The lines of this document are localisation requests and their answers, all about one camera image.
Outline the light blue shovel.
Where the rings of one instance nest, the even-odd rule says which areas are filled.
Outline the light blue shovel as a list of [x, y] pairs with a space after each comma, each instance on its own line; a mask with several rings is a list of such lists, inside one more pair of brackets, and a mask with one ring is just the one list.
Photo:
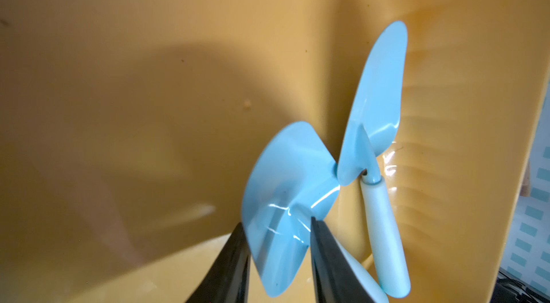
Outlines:
[[337, 165], [341, 185], [360, 181], [379, 285], [395, 298], [408, 296], [411, 282], [377, 158], [392, 145], [400, 125], [407, 46], [408, 30], [402, 21], [388, 25], [375, 41], [352, 103]]
[[[311, 255], [312, 217], [324, 221], [339, 191], [336, 162], [310, 124], [288, 125], [263, 150], [246, 184], [241, 220], [269, 297], [291, 286]], [[378, 283], [337, 244], [365, 290], [365, 302], [387, 302]]]

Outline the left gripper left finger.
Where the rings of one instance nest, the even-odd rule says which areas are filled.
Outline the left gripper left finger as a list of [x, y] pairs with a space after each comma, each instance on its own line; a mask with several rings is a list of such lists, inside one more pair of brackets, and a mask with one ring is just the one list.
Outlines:
[[250, 264], [251, 253], [243, 224], [238, 223], [187, 303], [248, 302]]

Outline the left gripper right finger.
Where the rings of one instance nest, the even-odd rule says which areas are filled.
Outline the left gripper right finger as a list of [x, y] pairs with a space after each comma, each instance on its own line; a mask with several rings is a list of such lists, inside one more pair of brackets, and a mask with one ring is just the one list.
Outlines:
[[365, 290], [324, 221], [312, 217], [310, 239], [316, 301], [365, 302]]

